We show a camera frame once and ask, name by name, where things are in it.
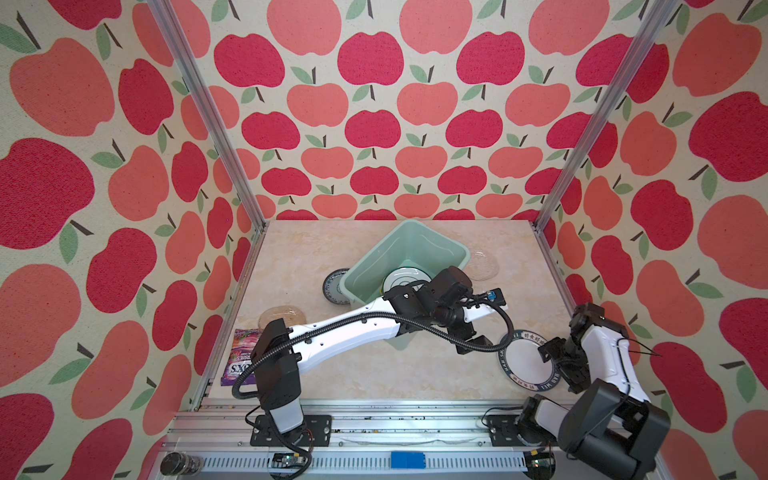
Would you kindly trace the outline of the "small dark patterned plate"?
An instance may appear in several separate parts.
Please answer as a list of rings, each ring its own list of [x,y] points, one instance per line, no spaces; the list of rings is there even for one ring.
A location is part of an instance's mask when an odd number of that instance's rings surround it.
[[[334,305],[350,305],[351,301],[341,290],[341,282],[348,268],[341,268],[332,271],[323,281],[322,291],[326,300]]]

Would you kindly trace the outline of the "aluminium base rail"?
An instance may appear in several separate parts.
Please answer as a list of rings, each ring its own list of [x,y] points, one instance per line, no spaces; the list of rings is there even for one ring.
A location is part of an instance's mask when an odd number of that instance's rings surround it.
[[[331,415],[328,447],[252,447],[256,417],[246,404],[212,403],[180,413],[150,449],[143,479],[605,479],[607,476],[550,442],[493,447],[483,423],[489,415],[517,415],[512,401],[306,401],[307,415]],[[170,452],[200,456],[194,476],[166,477]],[[393,470],[393,451],[423,452],[424,470]]]

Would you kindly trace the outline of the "mint green plastic bin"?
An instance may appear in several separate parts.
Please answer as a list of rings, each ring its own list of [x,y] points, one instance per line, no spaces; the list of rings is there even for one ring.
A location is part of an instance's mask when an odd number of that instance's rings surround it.
[[[341,290],[355,313],[387,312],[404,317],[404,322],[394,322],[395,336],[428,327],[444,328],[441,308],[462,307],[461,301],[472,293],[472,281],[462,271],[469,257],[469,249],[462,243],[419,221],[406,220],[348,270]],[[419,268],[432,279],[381,293],[384,278],[400,267]],[[465,310],[464,314],[468,323],[469,314]]]

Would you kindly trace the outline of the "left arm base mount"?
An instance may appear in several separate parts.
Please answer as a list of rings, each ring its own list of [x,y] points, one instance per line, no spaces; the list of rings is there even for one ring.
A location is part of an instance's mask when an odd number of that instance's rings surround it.
[[[312,447],[328,447],[332,431],[331,415],[307,415],[303,423],[285,433],[273,428],[268,415],[256,417],[253,426],[250,445],[252,447],[283,447],[281,440],[307,449]]]

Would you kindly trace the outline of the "aluminium frame post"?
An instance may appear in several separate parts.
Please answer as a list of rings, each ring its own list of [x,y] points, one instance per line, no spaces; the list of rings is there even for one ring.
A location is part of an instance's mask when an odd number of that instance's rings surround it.
[[[233,182],[246,213],[249,215],[257,233],[266,232],[268,221],[256,201],[250,187],[244,167],[226,131],[223,118],[210,93],[189,42],[184,34],[181,21],[176,15],[171,1],[149,1],[149,7],[175,62],[181,71],[189,92],[195,101],[197,110],[223,161],[228,176]]]
[[[575,149],[572,153],[568,154],[560,176],[551,192],[547,195],[535,222],[532,224],[533,232],[538,236],[543,237],[546,225],[556,207],[561,203],[562,197],[575,178],[581,163],[586,159],[589,151],[602,133],[612,112],[627,94],[631,81],[636,76],[637,71],[642,66],[678,4],[678,1],[659,0],[650,6],[614,77],[606,87],[605,94],[597,103],[597,108],[591,115]]]

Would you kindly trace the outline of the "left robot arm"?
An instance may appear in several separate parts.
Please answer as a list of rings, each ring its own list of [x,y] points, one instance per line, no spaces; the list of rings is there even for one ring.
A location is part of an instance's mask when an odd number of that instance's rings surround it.
[[[301,376],[321,362],[379,340],[426,332],[447,341],[460,355],[498,353],[515,327],[501,289],[476,293],[472,281],[450,266],[429,281],[396,285],[381,297],[331,319],[287,326],[267,324],[250,362],[231,387],[237,400],[257,400],[279,433],[304,426]]]

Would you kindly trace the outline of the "right aluminium frame post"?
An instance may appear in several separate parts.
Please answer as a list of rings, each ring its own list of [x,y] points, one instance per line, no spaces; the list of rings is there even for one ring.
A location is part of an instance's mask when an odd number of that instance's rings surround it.
[[[602,133],[612,112],[627,94],[631,81],[636,76],[637,71],[642,66],[678,4],[678,1],[659,0],[650,6],[614,77],[606,87],[605,94],[597,103],[597,108],[591,115],[575,149],[572,153],[568,154],[560,176],[551,192],[547,195],[535,222],[532,224],[533,232],[538,236],[543,237],[546,225],[556,207],[561,203],[562,197],[575,178],[581,163],[586,159],[589,151]]]

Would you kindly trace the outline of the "blue block on rail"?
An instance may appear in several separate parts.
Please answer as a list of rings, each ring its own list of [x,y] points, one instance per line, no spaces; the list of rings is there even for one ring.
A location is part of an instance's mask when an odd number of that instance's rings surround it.
[[[426,455],[423,452],[393,451],[390,466],[393,470],[424,470]]]

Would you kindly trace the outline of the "white plate green clover emblem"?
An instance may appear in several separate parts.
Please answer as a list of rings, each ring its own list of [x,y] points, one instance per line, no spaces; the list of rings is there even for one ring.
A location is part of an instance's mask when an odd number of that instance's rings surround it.
[[[381,293],[386,293],[393,287],[407,286],[414,282],[429,282],[432,277],[416,267],[400,267],[391,271],[383,280]]]

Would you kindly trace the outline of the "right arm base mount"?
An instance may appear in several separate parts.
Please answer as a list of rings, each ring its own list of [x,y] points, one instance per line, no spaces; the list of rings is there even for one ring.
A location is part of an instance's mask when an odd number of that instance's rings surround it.
[[[493,447],[539,446],[542,436],[517,415],[489,415],[483,420]]]

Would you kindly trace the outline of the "clear glass plate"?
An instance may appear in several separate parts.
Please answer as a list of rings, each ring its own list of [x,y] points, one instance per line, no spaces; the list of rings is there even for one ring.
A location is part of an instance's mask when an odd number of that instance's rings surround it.
[[[471,253],[470,261],[464,271],[475,282],[487,281],[499,274],[500,265],[493,254],[475,250]]]

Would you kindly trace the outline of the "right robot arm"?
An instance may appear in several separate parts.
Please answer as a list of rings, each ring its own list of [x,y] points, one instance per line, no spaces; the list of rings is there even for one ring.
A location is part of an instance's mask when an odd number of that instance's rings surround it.
[[[625,326],[605,309],[578,306],[566,338],[538,348],[579,396],[566,408],[542,395],[526,400],[516,427],[529,445],[553,442],[571,458],[611,479],[643,479],[670,431],[670,417],[640,386]]]

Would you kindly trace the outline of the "dark cylindrical can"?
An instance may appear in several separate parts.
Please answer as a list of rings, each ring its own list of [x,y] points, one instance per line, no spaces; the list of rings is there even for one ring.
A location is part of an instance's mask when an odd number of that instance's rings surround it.
[[[204,466],[200,456],[184,452],[170,452],[160,463],[160,474],[166,477],[194,476],[199,474]]]

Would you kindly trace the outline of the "left aluminium frame post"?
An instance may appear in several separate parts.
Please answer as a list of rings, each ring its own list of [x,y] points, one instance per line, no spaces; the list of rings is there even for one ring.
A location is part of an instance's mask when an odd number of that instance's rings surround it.
[[[189,92],[195,101],[197,110],[223,161],[228,176],[233,182],[246,213],[249,215],[257,233],[266,232],[268,221],[256,201],[250,187],[244,167],[226,131],[223,118],[210,93],[189,42],[184,34],[181,21],[176,15],[171,1],[149,1],[149,7],[175,62],[181,71]]]

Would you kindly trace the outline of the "purple Fox's candy bag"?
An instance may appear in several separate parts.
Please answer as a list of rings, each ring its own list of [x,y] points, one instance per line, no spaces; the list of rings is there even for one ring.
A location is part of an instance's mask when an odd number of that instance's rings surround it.
[[[235,330],[230,353],[220,381],[222,386],[233,386],[237,378],[251,364],[251,354],[260,335],[259,329]]]

